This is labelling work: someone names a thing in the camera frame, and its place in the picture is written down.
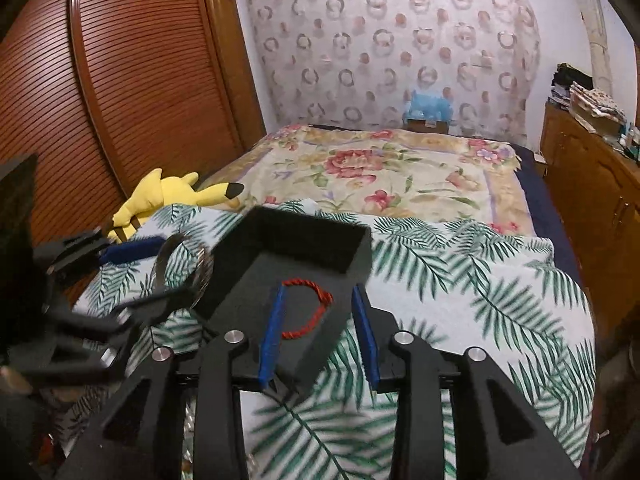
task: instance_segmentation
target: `white wall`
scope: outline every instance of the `white wall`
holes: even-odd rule
[[[587,29],[576,0],[529,0],[540,29],[540,67],[527,100],[527,141],[532,150],[540,145],[545,104],[559,63],[568,63],[591,75]]]
[[[608,0],[600,0],[607,29],[609,59],[613,76],[612,97],[625,111],[626,122],[636,122],[638,107],[638,71],[634,40]]]
[[[539,147],[544,122],[545,103],[551,80],[559,63],[569,63],[591,75],[591,53],[587,31],[576,0],[529,0],[540,28],[541,59],[538,76],[527,101],[527,141],[532,150]],[[609,54],[613,72],[614,98],[633,119],[638,98],[634,42],[620,17],[607,0],[602,0]],[[238,11],[244,30],[249,61],[268,132],[278,129],[273,105],[268,95],[266,76],[260,64],[246,0],[238,0]]]

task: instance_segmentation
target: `cabinet handle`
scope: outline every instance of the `cabinet handle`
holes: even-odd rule
[[[622,204],[622,197],[619,197],[618,202],[616,202],[616,208],[613,210],[613,221],[611,222],[611,227],[614,227],[616,225],[621,204]]]
[[[622,211],[620,211],[620,215],[618,215],[619,220],[618,220],[618,225],[616,226],[616,229],[620,227],[620,224],[622,224],[622,220],[625,217],[625,213],[628,207],[629,207],[628,202],[625,202],[625,205],[623,206]]]

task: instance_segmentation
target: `yellow plush toy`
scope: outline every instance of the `yellow plush toy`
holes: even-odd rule
[[[194,191],[191,186],[198,181],[197,173],[184,177],[168,176],[160,178],[162,170],[153,170],[145,176],[133,190],[131,197],[113,215],[113,230],[109,238],[126,241],[162,206],[169,204],[187,204],[211,206],[237,197],[244,190],[242,184],[225,182],[209,186],[202,191]]]

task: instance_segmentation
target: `blue gripper pad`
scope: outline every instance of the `blue gripper pad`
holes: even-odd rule
[[[360,355],[362,355],[362,363],[367,381],[372,390],[378,388],[380,382],[380,368],[378,367],[378,345],[373,335],[373,330],[367,316],[367,307],[369,299],[364,290],[364,285],[356,285],[351,293],[351,312],[353,314],[353,322],[356,326],[356,334],[358,336],[358,345],[360,345]]]
[[[158,256],[160,247],[166,242],[161,236],[151,236],[148,238],[138,238],[121,244],[113,244],[102,251],[98,261],[101,265],[106,263],[128,264],[144,258]]]
[[[280,285],[273,302],[267,329],[260,343],[260,360],[258,361],[258,382],[260,387],[265,389],[273,377],[280,353],[280,341],[282,339],[282,324],[284,323],[284,291],[285,287]]]

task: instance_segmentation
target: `red rope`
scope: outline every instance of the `red rope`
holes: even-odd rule
[[[334,302],[334,297],[330,293],[322,290],[319,285],[312,282],[311,280],[301,280],[300,278],[294,278],[293,280],[286,280],[282,282],[282,285],[283,286],[294,286],[294,285],[308,286],[309,288],[312,288],[316,292],[316,294],[318,295],[318,300],[320,300],[320,305],[318,306],[313,316],[311,316],[311,319],[305,326],[303,326],[300,330],[282,333],[283,339],[298,339],[300,337],[307,335],[316,327],[316,325],[318,324],[318,321],[322,319],[322,316],[324,316],[324,313],[326,312],[329,305],[331,305]]]

